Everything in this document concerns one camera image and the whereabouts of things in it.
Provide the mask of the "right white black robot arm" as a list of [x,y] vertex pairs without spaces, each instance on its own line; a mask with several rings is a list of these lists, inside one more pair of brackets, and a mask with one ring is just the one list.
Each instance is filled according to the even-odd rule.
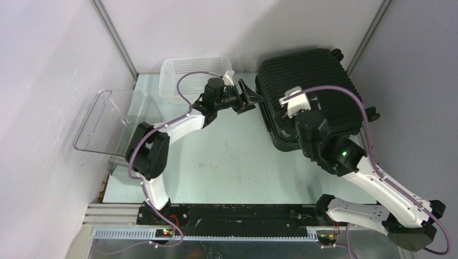
[[440,227],[444,203],[413,194],[354,141],[333,135],[320,111],[285,108],[277,119],[296,137],[306,158],[324,171],[360,187],[377,201],[376,205],[363,205],[324,194],[315,205],[314,218],[318,224],[327,226],[333,221],[356,224],[386,235],[403,249],[428,250]]

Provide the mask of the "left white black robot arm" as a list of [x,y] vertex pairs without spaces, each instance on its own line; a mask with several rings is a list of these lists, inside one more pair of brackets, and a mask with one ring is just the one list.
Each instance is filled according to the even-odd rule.
[[213,77],[207,81],[203,93],[183,115],[155,125],[142,122],[136,127],[125,153],[129,164],[128,174],[140,181],[146,203],[152,207],[150,218],[156,224],[166,224],[171,217],[171,211],[167,207],[170,198],[162,176],[170,146],[184,136],[211,124],[221,110],[232,109],[236,114],[242,114],[254,109],[263,100],[242,79],[234,86],[223,78]]

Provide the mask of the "black ribbed hard-shell suitcase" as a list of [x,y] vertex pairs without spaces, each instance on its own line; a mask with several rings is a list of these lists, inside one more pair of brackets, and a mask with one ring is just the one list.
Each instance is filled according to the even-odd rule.
[[[259,105],[261,115],[276,149],[282,152],[300,149],[294,139],[290,142],[280,134],[275,121],[277,112],[287,111],[279,104],[279,99],[286,91],[296,86],[304,90],[333,85],[359,95],[340,63],[343,57],[340,49],[318,48],[270,58],[260,63],[255,78],[256,92],[264,98]],[[320,109],[329,121],[332,133],[345,137],[360,133],[362,116],[351,97],[334,90],[316,91],[307,96],[319,103]]]

